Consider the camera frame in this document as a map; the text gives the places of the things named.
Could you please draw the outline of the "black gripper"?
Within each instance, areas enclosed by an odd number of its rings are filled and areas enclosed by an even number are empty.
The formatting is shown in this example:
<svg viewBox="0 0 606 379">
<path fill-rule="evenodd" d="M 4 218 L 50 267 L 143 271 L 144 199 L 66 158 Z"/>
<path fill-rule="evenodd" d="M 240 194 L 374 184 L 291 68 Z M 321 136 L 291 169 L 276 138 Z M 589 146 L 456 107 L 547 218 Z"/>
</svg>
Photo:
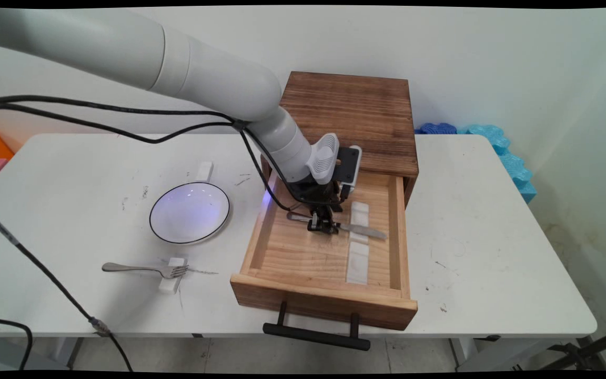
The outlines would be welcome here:
<svg viewBox="0 0 606 379">
<path fill-rule="evenodd" d="M 298 182 L 289 182 L 293 193 L 306 201 L 334 202 L 340 201 L 340 185 L 331 181 L 325 185 L 319 185 L 314 179 L 303 179 Z M 326 234 L 338 234 L 339 228 L 334 220 L 334 211 L 331 206 L 321 207 L 321 218 L 316 210 L 310 211 L 311 219 L 308 221 L 308 231 L 322 231 Z"/>
</svg>

